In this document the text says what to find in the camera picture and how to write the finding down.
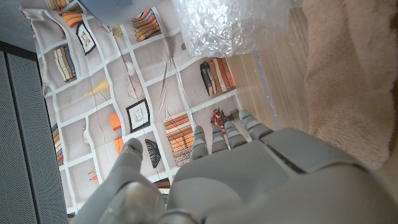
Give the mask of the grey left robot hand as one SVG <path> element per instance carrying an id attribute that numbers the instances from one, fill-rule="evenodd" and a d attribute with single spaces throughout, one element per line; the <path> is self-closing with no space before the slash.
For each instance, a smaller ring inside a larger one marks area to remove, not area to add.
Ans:
<path id="1" fill-rule="evenodd" d="M 168 197 L 140 173 L 143 146 L 128 140 L 108 178 L 74 223 L 396 223 L 397 203 L 353 156 L 294 128 L 273 131 L 239 112 L 233 123 L 193 132 L 190 162 Z"/>

